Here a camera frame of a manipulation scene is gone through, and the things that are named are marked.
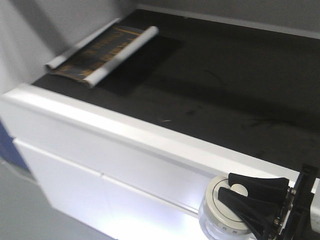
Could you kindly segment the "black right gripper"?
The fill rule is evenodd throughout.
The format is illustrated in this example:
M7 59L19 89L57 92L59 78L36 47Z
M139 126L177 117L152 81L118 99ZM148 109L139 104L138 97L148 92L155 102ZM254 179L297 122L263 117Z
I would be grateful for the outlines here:
M311 231L312 187L318 171L303 164L293 187L285 177L229 173L228 184L244 186L248 196L220 187L218 200L240 217L258 240L306 240Z

